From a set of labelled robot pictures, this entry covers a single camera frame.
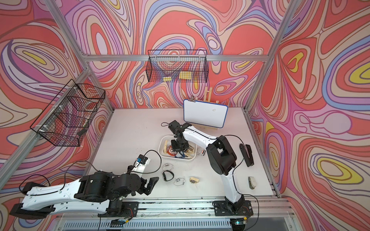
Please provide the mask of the cream strap gold watch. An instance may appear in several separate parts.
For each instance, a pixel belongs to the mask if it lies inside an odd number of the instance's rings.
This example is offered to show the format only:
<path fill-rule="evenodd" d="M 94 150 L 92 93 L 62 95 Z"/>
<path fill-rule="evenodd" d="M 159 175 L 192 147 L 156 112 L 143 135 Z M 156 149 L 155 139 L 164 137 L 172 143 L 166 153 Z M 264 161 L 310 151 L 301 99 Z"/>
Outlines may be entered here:
<path fill-rule="evenodd" d="M 194 154 L 194 148 L 192 146 L 189 146 L 187 150 L 185 151 L 185 156 L 187 158 L 193 158 L 195 156 Z"/>

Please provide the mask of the white pink strap watch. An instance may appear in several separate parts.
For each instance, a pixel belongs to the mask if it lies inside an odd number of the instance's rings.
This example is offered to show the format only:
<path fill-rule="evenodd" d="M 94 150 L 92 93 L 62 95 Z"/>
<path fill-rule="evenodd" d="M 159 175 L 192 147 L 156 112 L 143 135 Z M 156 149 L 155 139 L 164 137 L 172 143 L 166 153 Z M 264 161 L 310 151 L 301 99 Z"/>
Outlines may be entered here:
<path fill-rule="evenodd" d="M 174 169 L 174 165 L 171 163 L 165 163 L 162 167 L 163 171 L 172 171 Z"/>

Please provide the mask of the white orange strap watch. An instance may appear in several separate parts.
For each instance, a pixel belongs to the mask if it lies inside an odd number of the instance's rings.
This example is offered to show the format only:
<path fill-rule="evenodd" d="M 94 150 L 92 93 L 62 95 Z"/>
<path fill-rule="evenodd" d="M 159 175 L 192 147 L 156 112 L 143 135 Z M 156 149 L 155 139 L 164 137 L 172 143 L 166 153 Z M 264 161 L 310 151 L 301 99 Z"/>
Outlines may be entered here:
<path fill-rule="evenodd" d="M 199 149 L 197 150 L 197 155 L 199 155 L 199 156 L 204 156 L 204 155 L 205 155 L 205 150 L 204 150 L 203 148 L 199 148 Z"/>

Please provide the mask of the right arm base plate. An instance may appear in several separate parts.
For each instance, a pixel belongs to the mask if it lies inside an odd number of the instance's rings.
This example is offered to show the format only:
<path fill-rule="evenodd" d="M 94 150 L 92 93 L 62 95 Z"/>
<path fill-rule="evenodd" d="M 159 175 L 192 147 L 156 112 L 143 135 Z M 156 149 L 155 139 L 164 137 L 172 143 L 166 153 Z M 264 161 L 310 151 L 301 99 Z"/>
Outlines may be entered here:
<path fill-rule="evenodd" d="M 237 202 L 235 204 L 224 201 L 213 201 L 212 206 L 214 207 L 214 214 L 217 217 L 221 216 L 244 216 L 251 217 L 254 215 L 251 202 L 244 200 L 242 203 Z"/>

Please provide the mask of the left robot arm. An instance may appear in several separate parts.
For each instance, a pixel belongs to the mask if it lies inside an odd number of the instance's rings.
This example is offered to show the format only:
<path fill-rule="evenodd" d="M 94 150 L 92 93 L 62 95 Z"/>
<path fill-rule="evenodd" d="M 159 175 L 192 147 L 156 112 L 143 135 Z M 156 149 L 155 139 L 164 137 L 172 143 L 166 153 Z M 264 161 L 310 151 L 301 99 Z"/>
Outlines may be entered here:
<path fill-rule="evenodd" d="M 137 203 L 124 202 L 128 195 L 150 195 L 159 177 L 145 180 L 129 172 L 115 176 L 97 171 L 73 182 L 43 186 L 28 182 L 21 193 L 24 199 L 15 204 L 10 215 L 21 219 L 44 219 L 61 213 L 96 213 L 99 217 L 134 217 Z"/>

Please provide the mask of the black smart watch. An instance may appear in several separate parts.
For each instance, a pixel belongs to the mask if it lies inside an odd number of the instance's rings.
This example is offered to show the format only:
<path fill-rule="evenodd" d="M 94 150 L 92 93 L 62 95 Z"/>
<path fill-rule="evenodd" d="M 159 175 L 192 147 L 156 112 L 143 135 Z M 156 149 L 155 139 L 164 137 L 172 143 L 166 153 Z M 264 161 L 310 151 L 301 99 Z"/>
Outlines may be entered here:
<path fill-rule="evenodd" d="M 174 173 L 170 170 L 165 170 L 162 173 L 162 177 L 165 182 L 170 182 L 174 179 Z"/>

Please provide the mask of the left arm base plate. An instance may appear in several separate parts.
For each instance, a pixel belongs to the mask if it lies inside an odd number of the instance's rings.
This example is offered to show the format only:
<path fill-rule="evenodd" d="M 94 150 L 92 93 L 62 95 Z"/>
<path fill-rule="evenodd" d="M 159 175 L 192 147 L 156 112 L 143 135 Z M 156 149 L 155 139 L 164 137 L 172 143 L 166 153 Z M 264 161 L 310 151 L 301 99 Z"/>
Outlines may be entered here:
<path fill-rule="evenodd" d="M 138 202 L 131 201 L 109 201 L 108 207 L 103 214 L 98 214 L 100 218 L 124 217 L 133 218 L 137 216 Z"/>

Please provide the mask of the red translucent watch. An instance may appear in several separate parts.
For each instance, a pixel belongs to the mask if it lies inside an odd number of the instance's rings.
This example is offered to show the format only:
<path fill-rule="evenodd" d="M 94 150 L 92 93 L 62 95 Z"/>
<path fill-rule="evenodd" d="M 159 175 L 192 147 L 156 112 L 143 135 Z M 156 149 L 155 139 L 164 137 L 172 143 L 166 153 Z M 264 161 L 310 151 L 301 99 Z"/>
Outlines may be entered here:
<path fill-rule="evenodd" d="M 173 158 L 175 158 L 177 156 L 177 152 L 173 151 L 173 149 L 171 147 L 168 147 L 167 148 L 167 154 Z"/>

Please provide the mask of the beige long strap watch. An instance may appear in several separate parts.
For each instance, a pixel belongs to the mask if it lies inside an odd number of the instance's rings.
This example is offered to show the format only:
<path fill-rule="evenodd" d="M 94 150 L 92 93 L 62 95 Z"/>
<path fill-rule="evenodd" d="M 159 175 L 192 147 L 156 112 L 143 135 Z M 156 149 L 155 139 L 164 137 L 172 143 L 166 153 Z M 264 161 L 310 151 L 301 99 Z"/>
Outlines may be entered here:
<path fill-rule="evenodd" d="M 168 141 L 167 140 L 165 140 L 165 142 L 164 142 L 164 147 L 163 147 L 163 153 L 165 154 L 165 153 L 167 153 L 167 146 L 168 146 Z"/>

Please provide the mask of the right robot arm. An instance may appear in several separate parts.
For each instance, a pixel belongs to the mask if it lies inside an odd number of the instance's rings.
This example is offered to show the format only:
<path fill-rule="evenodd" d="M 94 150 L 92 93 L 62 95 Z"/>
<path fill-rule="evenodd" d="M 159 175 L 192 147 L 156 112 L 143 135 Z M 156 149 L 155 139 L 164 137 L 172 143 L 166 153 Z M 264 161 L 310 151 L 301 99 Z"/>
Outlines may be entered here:
<path fill-rule="evenodd" d="M 237 189 L 234 178 L 237 156 L 226 136 L 211 136 L 196 129 L 190 123 L 186 122 L 181 125 L 176 120 L 169 123 L 168 128 L 174 136 L 171 146 L 175 152 L 186 152 L 189 142 L 205 149 L 212 169 L 221 176 L 225 190 L 226 209 L 229 213 L 236 215 L 245 199 Z"/>

